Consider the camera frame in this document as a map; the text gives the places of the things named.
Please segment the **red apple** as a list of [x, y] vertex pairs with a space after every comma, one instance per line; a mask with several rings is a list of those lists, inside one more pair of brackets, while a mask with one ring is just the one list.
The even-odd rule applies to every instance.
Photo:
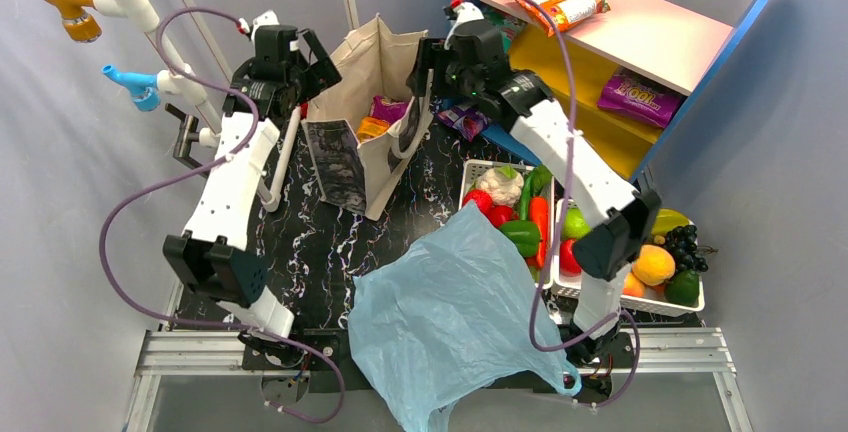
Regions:
[[565, 277], [579, 276], [582, 269], [574, 254], [574, 245], [576, 239], [569, 238], [564, 240], [559, 247], [559, 270], [560, 275]]

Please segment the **light blue plastic bag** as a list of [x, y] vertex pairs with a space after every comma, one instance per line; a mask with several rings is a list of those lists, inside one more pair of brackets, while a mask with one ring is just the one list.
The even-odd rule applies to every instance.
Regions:
[[444, 431], [456, 403], [530, 371], [558, 394], [577, 368], [515, 246], [474, 206], [355, 279], [352, 358], [406, 431]]

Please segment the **green Fox's candy bag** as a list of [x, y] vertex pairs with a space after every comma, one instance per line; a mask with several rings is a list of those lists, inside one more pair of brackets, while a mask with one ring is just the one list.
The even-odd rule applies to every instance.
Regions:
[[508, 52], [517, 36], [525, 28], [526, 23], [491, 7], [485, 9], [483, 15], [499, 31], [503, 49]]

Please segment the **dark green avocado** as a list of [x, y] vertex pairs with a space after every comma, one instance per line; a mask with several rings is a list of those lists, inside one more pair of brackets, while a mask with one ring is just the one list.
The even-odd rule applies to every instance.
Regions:
[[700, 297], [700, 275], [693, 270], [676, 273], [666, 283], [664, 297], [669, 303], [694, 307]]

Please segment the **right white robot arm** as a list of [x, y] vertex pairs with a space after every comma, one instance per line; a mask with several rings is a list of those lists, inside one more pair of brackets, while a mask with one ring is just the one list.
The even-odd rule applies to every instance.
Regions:
[[444, 39], [423, 39], [407, 84], [416, 95], [468, 100], [527, 147], [560, 180], [587, 221], [572, 251], [581, 268], [578, 305], [561, 350], [574, 362], [604, 354], [618, 334], [621, 295], [660, 210], [653, 190], [620, 177], [575, 127], [535, 73], [510, 65], [500, 31], [469, 1], [449, 5]]

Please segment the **yellow orange fruit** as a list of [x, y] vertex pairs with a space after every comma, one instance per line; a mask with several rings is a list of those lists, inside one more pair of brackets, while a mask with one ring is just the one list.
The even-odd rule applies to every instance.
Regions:
[[643, 245], [632, 263], [632, 273], [648, 286], [657, 286], [669, 280], [676, 264], [669, 252], [656, 245]]

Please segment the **beige canvas tote bag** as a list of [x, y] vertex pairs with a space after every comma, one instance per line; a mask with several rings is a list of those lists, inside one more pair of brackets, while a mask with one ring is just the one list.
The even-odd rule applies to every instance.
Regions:
[[394, 33], [380, 16], [331, 55], [341, 81], [309, 104], [302, 127], [323, 202], [376, 221], [432, 122], [407, 86], [427, 30]]

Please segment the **black grapes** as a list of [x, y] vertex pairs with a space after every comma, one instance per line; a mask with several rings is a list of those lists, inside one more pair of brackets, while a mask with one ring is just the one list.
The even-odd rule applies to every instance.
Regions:
[[698, 229], [694, 224], [677, 226], [664, 236], [662, 247], [672, 256], [675, 263], [675, 273], [697, 272], [709, 270], [707, 256], [717, 252], [716, 249], [698, 244]]

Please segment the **small purple snack packet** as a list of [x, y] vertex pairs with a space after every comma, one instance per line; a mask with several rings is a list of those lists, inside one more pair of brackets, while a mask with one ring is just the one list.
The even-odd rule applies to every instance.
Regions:
[[466, 141], [473, 141], [491, 124], [491, 120], [473, 104], [457, 104], [439, 111], [436, 118], [457, 131]]

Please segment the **purple grape candy bag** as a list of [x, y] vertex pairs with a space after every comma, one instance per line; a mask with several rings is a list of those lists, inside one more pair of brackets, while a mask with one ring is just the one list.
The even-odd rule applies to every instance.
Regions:
[[374, 96], [369, 116], [392, 125], [405, 116], [408, 106], [408, 101], [398, 101], [385, 96]]

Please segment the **colourful wooden shelf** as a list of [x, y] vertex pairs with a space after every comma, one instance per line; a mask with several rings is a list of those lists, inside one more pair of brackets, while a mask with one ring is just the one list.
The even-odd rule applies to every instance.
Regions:
[[[575, 82], [555, 38], [549, 37], [514, 0], [481, 3], [528, 23], [512, 43], [514, 67], [536, 72], [561, 103], [578, 100], [578, 127], [620, 176], [636, 180], [705, 92], [769, 0], [752, 0], [728, 25], [666, 0], [609, 0], [596, 15], [566, 34]], [[662, 84], [684, 96], [670, 124], [661, 129], [598, 108], [606, 83], [619, 69]]]

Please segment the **orange white snack bag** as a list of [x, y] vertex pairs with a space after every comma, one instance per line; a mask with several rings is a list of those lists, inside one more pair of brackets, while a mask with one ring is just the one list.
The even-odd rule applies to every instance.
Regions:
[[608, 0], [515, 0], [536, 23], [553, 36], [610, 10]]

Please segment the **orange carrot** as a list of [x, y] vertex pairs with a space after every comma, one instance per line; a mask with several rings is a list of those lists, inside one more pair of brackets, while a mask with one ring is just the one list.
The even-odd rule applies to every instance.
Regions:
[[541, 196], [533, 197], [528, 206], [528, 219], [537, 227], [540, 234], [540, 242], [535, 255], [529, 260], [529, 264], [541, 269], [545, 264], [548, 249], [549, 231], [549, 205], [547, 200]]

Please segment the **white cauliflower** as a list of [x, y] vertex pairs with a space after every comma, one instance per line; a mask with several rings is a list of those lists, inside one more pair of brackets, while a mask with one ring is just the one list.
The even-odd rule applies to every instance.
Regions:
[[495, 205], [514, 206], [521, 196], [524, 177], [510, 165], [492, 167], [479, 176], [474, 186], [486, 192]]

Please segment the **white pipe rack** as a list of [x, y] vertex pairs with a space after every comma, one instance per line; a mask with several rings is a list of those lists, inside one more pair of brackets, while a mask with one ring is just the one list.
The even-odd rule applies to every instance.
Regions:
[[[153, 41], [155, 50], [166, 65], [165, 70], [156, 74], [159, 93], [181, 94], [196, 106], [205, 106], [206, 92], [213, 88], [213, 83], [200, 79], [192, 72], [166, 35], [166, 28], [174, 18], [199, 13], [201, 7], [186, 7], [166, 18], [158, 16], [149, 0], [94, 0], [94, 8], [106, 16], [132, 20]], [[283, 114], [290, 116], [272, 183], [270, 186], [257, 186], [263, 206], [273, 212], [280, 203], [282, 181], [294, 147], [296, 128], [307, 102], [319, 95], [286, 95], [284, 92], [284, 59], [288, 45], [284, 29], [292, 27], [281, 25], [272, 11], [263, 13], [252, 22], [237, 19], [235, 24], [238, 31], [253, 43], [255, 55], [242, 64], [228, 85], [221, 87], [226, 99], [219, 120], [228, 124], [236, 118], [246, 118], [250, 128], [239, 137], [234, 151], [225, 153], [225, 163], [233, 164], [241, 150], [247, 148], [248, 140], [257, 135], [259, 126], [273, 126]]]

